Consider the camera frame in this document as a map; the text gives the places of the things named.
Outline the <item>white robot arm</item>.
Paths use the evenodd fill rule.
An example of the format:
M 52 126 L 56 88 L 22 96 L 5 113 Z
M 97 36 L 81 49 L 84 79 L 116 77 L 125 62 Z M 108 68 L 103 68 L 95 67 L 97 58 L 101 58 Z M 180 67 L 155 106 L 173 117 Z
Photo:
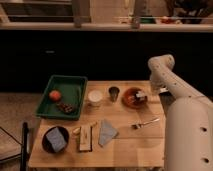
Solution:
M 174 97 L 165 126 L 164 171 L 213 171 L 213 102 L 172 69 L 170 54 L 148 60 L 152 90 Z

